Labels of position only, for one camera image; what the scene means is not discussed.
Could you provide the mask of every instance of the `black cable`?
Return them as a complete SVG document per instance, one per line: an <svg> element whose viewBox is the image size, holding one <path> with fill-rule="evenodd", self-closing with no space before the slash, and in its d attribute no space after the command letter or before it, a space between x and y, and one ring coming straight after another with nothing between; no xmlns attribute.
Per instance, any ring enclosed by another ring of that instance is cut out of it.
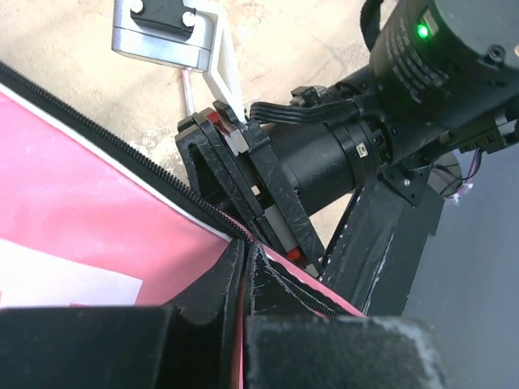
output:
<svg viewBox="0 0 519 389"><path fill-rule="evenodd" d="M349 119L356 115L359 115L359 108L351 100L333 101L314 107L279 105L258 101L251 105L250 110L251 119L256 120L259 124L311 124L326 122L335 118Z"/></svg>
<svg viewBox="0 0 519 389"><path fill-rule="evenodd" d="M479 168L481 168L481 162L483 160L483 150L480 150L478 149L476 151L476 165L475 165L475 168L474 168L474 172L467 176L467 177L458 177L457 175L455 175L453 172L451 172L449 169L447 169L446 166L443 166L443 165L434 165L434 169L439 169L439 170L442 170L446 173L449 173L451 176L454 177L454 180L452 180L449 184L446 185L445 188L442 189L442 191L440 192L440 196L441 197L444 197L444 193L445 191L450 188L454 183L458 182L458 186L457 188L453 191L453 193L456 193L460 190L461 186L463 185L464 182L466 182L467 180L470 180L472 177L474 177L478 171L479 171Z"/></svg>

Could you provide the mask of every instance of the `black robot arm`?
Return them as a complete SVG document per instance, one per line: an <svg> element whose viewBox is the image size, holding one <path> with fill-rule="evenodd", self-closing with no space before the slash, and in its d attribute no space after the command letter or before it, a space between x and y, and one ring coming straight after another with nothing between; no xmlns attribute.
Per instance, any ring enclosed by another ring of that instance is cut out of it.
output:
<svg viewBox="0 0 519 389"><path fill-rule="evenodd" d="M400 1L380 31L381 2L362 9L371 50L362 69L330 88L295 89L291 105L254 103L245 124L216 102L182 121L176 140L210 203L359 309L399 314L443 206L446 192L428 185L436 161L519 140L517 4ZM351 191L325 249L309 216ZM384 267L388 256L405 258L405 276ZM403 302L377 311L375 292L397 279L393 300Z"/></svg>

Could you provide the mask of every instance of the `metal bracket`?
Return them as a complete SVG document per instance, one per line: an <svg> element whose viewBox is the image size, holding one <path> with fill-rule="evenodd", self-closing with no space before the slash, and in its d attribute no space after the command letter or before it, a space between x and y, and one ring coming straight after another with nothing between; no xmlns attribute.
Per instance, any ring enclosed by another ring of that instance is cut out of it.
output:
<svg viewBox="0 0 519 389"><path fill-rule="evenodd" d="M395 165L386 169L381 175L381 180L411 205L419 205L429 181L431 167L425 166L415 171L409 171L403 165Z"/></svg>

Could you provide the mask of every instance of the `pink bag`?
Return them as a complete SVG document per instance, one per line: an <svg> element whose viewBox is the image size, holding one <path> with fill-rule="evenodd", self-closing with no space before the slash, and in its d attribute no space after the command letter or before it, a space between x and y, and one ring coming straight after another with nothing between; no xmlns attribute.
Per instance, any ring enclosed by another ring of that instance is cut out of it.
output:
<svg viewBox="0 0 519 389"><path fill-rule="evenodd" d="M162 304L214 265L230 234L247 238L164 169L0 66L0 307Z"/></svg>

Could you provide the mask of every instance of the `black cylindrical actuator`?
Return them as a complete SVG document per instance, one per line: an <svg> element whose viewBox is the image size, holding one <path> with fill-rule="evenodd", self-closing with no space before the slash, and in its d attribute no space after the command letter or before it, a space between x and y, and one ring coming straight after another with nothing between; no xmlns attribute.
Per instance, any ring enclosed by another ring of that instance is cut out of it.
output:
<svg viewBox="0 0 519 389"><path fill-rule="evenodd" d="M400 1L370 65L398 120L454 130L519 94L517 0Z"/></svg>

